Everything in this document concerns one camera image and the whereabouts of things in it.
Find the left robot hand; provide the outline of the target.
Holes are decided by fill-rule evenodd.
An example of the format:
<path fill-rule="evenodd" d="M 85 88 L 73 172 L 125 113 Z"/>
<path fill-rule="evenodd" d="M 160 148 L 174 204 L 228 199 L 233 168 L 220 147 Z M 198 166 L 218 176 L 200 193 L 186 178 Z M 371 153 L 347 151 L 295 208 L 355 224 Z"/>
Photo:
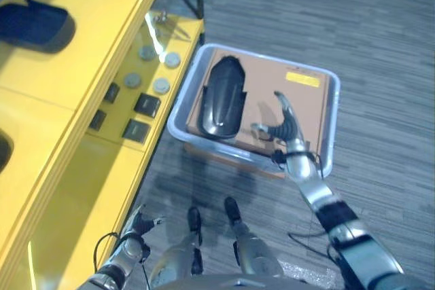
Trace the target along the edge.
<path fill-rule="evenodd" d="M 126 220 L 124 227 L 122 228 L 120 236 L 126 236 L 127 234 L 137 234 L 143 236 L 148 233 L 152 228 L 157 225 L 161 225 L 165 222 L 165 217 L 151 218 L 147 215 L 146 205 L 142 204 L 138 206 Z"/>

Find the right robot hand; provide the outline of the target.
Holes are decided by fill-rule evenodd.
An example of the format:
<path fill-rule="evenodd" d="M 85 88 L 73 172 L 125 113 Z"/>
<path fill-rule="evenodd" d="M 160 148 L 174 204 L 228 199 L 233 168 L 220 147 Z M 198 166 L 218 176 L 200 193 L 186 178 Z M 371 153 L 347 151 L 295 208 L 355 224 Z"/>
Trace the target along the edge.
<path fill-rule="evenodd" d="M 261 136 L 268 136 L 271 140 L 279 140 L 285 143 L 289 152 L 305 151 L 307 146 L 302 133 L 302 128 L 287 97 L 280 91 L 274 91 L 274 95 L 281 104 L 283 121 L 276 126 L 261 123 L 252 123 L 251 129 Z"/>

